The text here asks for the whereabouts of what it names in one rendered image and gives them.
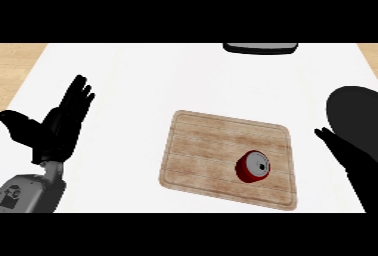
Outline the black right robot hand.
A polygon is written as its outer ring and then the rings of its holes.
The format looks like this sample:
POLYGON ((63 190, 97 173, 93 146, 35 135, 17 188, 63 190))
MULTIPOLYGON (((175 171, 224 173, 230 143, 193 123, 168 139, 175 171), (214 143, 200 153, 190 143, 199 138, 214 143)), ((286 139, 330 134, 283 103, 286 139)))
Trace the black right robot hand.
POLYGON ((378 185, 378 162, 366 152, 326 128, 316 129, 314 134, 345 169, 347 178, 364 212, 378 213, 378 196, 372 195, 373 186, 378 185))

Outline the red can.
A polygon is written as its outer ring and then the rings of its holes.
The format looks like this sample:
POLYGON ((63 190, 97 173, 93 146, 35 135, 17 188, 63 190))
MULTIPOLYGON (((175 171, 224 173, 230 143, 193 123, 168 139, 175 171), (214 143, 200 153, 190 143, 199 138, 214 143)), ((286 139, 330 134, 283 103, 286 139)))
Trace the red can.
POLYGON ((236 161, 234 172, 245 183, 261 181, 270 173, 267 156, 257 150, 248 151, 236 161))

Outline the dark grey pan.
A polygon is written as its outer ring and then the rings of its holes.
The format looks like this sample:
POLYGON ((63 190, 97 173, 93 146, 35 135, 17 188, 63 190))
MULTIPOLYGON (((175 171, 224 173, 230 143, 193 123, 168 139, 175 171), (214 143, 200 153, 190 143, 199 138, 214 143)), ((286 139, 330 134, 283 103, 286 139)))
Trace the dark grey pan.
POLYGON ((326 100, 333 133, 378 160, 378 92, 342 86, 326 100))

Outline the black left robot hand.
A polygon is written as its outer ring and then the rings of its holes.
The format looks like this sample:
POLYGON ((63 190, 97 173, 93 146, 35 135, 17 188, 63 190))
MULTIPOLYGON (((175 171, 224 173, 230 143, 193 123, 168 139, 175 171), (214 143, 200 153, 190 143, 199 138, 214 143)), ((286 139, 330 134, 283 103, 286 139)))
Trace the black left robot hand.
POLYGON ((60 104, 48 111, 41 123, 13 110, 0 112, 0 122, 11 140, 32 149, 31 163, 35 165, 47 161, 63 163, 72 156, 81 123, 96 96, 85 82, 84 76, 73 78, 60 104))

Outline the wooden cutting board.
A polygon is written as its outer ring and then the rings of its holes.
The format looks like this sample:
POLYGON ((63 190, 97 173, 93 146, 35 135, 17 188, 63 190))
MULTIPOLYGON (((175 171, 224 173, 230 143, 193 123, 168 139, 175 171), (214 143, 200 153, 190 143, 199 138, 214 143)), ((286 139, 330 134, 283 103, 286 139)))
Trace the wooden cutting board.
POLYGON ((289 131, 285 126, 177 111, 159 171, 163 187, 236 202, 292 210, 296 207, 289 131), (267 177, 252 183, 236 175, 236 161, 259 151, 267 177))

